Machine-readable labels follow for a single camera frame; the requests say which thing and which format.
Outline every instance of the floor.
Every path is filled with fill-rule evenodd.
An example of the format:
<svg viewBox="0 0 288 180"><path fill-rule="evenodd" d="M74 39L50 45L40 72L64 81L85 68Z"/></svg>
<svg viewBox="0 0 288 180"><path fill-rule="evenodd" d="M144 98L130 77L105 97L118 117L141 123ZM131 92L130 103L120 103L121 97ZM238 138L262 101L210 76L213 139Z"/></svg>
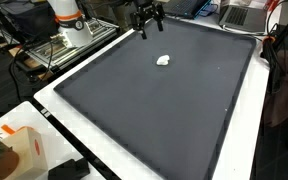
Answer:
<svg viewBox="0 0 288 180"><path fill-rule="evenodd" d="M0 53L0 116L19 104L7 71L10 61L10 56ZM22 81L26 80L24 74L18 74ZM34 87L20 86L21 97L31 101L33 94L47 84L42 82ZM259 137L256 149L256 180L288 180L287 139L288 121L275 128L265 127L264 136Z"/></svg>

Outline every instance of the laptop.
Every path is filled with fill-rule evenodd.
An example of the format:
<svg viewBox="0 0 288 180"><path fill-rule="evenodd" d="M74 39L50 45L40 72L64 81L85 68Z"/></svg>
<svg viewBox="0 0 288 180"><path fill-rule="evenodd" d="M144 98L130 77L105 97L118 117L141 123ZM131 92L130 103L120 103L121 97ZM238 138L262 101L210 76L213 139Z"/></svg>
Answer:
<svg viewBox="0 0 288 180"><path fill-rule="evenodd" d="M170 0L163 5L165 14L194 19L194 17L204 9L210 0Z"/></svg>
<svg viewBox="0 0 288 180"><path fill-rule="evenodd" d="M263 33L265 32L266 15L267 11L264 9L230 5L229 0L222 0L219 25L222 28Z"/></svg>

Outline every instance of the cardboard box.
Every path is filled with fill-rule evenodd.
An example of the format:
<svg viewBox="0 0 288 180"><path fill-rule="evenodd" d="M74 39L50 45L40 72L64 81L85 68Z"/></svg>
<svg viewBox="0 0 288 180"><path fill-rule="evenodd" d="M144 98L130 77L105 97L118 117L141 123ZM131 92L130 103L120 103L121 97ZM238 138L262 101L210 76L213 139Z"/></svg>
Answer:
<svg viewBox="0 0 288 180"><path fill-rule="evenodd" d="M41 135L23 128L1 140L19 155L19 164L7 180L31 180L48 170Z"/></svg>

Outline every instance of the white table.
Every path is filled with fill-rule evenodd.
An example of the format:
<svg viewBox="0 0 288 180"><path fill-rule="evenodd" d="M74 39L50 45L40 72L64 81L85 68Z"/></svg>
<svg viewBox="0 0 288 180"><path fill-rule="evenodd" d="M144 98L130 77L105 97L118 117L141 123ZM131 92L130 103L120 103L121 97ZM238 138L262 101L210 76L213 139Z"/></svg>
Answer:
<svg viewBox="0 0 288 180"><path fill-rule="evenodd" d="M276 20L279 18L277 15L279 15L279 13L273 15L271 24L277 22ZM219 29L216 15L188 21ZM108 137L96 125L77 112L53 90L60 82L87 65L132 32L132 30L127 32L69 72L65 73L36 93L34 98L120 178L125 180L161 179L142 162L137 160L133 155ZM269 74L269 68L266 61L259 57L260 52L261 46L259 45L256 48L247 69L213 180L247 180L250 177Z"/></svg>
<svg viewBox="0 0 288 180"><path fill-rule="evenodd" d="M42 136L47 166L52 169L63 162L74 159L79 160L82 155L44 118L29 102L24 102L0 118L0 127L7 124L17 130L22 126L30 126ZM0 128L1 137L7 137ZM83 180L105 180L105 178L89 164L91 173ZM48 172L36 180L46 180Z"/></svg>

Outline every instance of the gray tray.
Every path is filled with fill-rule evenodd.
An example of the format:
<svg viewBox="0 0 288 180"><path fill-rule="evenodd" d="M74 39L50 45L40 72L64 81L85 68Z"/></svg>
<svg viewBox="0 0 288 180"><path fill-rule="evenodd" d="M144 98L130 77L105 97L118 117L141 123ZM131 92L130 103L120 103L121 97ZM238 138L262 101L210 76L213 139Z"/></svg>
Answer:
<svg viewBox="0 0 288 180"><path fill-rule="evenodd" d="M256 41L168 18L146 33L55 91L162 177L211 179ZM165 54L169 65L157 66Z"/></svg>

